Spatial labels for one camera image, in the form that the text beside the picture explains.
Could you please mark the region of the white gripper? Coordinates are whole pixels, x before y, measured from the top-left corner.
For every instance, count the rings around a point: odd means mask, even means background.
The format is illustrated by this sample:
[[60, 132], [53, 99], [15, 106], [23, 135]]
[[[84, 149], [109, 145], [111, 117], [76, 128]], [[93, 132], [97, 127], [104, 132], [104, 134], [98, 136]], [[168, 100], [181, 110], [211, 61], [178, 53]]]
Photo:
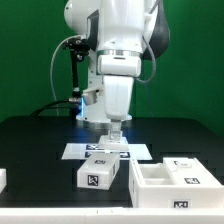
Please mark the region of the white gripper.
[[121, 138], [121, 121], [126, 118], [130, 108], [134, 78], [105, 75], [104, 96], [106, 117], [111, 121], [110, 138]]

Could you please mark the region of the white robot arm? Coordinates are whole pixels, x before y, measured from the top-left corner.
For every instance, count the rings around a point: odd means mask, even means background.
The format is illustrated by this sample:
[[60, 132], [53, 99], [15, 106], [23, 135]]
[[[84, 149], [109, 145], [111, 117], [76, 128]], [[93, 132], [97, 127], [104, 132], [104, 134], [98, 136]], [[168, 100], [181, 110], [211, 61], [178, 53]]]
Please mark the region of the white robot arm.
[[90, 57], [94, 82], [83, 91], [85, 103], [109, 123], [105, 138], [119, 142], [142, 62], [168, 47], [163, 0], [68, 0], [64, 18]]

